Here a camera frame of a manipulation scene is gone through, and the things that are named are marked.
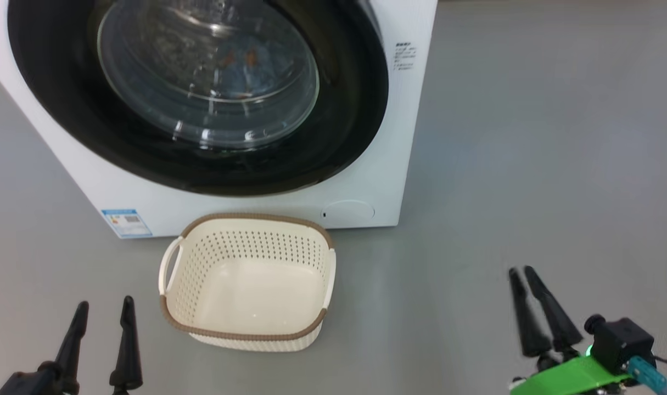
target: washing machine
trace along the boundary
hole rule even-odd
[[[121,238],[399,222],[436,0],[0,0],[0,82]]]

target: perforated basket wall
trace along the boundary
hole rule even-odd
[[[167,267],[175,252],[175,269],[165,285]],[[221,261],[235,258],[315,270],[321,275],[325,292],[318,317],[299,332],[285,335],[247,335],[198,327],[195,312],[208,273]],[[270,215],[210,215],[191,223],[168,247],[160,265],[158,287],[165,318],[196,340],[243,350],[290,352],[308,347],[318,336],[334,278],[333,241],[319,225]]]

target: brown basket rim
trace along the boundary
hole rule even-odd
[[[177,330],[182,330],[182,332],[189,332],[195,335],[202,335],[208,337],[218,337],[220,339],[245,340],[246,342],[283,342],[283,341],[300,339],[302,337],[305,337],[309,333],[313,332],[321,324],[321,321],[323,321],[323,317],[326,316],[326,311],[327,311],[325,308],[321,308],[321,311],[318,313],[316,319],[313,320],[313,323],[311,323],[309,326],[296,333],[290,333],[285,335],[244,335],[242,333],[230,333],[230,332],[218,332],[216,330],[206,330],[189,325],[183,325],[177,322],[177,320],[175,320],[175,318],[172,317],[172,314],[170,314],[170,310],[168,310],[167,308],[167,296],[165,295],[160,295],[160,309],[162,310],[162,314],[165,316],[167,322],[170,323],[170,325],[175,327]]]
[[[198,227],[202,223],[205,223],[207,221],[213,220],[213,219],[260,219],[264,221],[275,221],[275,222],[289,222],[289,223],[296,223],[297,225],[304,225],[305,227],[313,228],[314,230],[317,230],[321,235],[326,240],[326,243],[328,243],[329,248],[333,248],[333,238],[331,238],[331,235],[328,233],[328,231],[325,230],[321,225],[318,225],[318,223],[307,221],[305,219],[300,219],[300,218],[293,218],[293,217],[285,217],[285,216],[280,216],[280,215],[267,215],[266,213],[212,213],[211,215],[204,215],[203,217],[197,218],[194,220],[190,225],[188,225],[183,231],[182,234],[180,234],[181,237],[187,238],[189,233],[194,230],[194,228]],[[202,335],[202,336],[207,336],[207,337],[217,337],[220,339],[227,339],[227,340],[244,340],[246,342],[282,342],[282,341],[290,341],[290,340],[296,340],[300,339],[302,337],[305,337],[309,333],[313,332],[316,330],[316,328],[321,324],[321,321],[323,321],[323,317],[326,316],[326,308],[321,308],[321,311],[318,313],[318,316],[316,317],[313,322],[304,328],[303,330],[300,330],[299,332],[296,333],[291,333],[291,334],[285,334],[285,335],[244,335],[241,333],[230,333],[230,332],[219,332],[216,330],[205,330],[202,328],[196,328],[193,326],[189,325],[183,325],[182,323],[178,322],[175,317],[172,316],[170,313],[170,310],[167,307],[167,295],[160,295],[160,309],[162,310],[162,314],[164,315],[165,319],[167,320],[170,325],[175,327],[177,330],[181,330],[183,332],[189,332],[195,335]]]
[[[294,217],[285,217],[284,215],[269,215],[268,213],[211,213],[210,215],[204,215],[203,217],[195,219],[190,225],[182,231],[180,236],[187,238],[189,233],[198,227],[202,223],[213,219],[260,219],[264,221],[275,221],[275,222],[289,222],[296,223],[297,225],[304,225],[305,227],[313,228],[314,230],[321,233],[323,238],[326,239],[328,243],[328,248],[333,248],[333,238],[321,225],[316,222],[307,221],[305,219],[294,218]]]

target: white plastic basket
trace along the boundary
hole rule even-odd
[[[167,248],[158,289],[167,321],[196,340],[295,352],[318,336],[334,278],[333,241],[319,225],[272,215],[208,215]]]

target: glass door window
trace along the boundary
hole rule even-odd
[[[258,0],[120,0],[98,57],[113,90],[174,139],[252,150],[287,137],[319,90],[300,33]]]

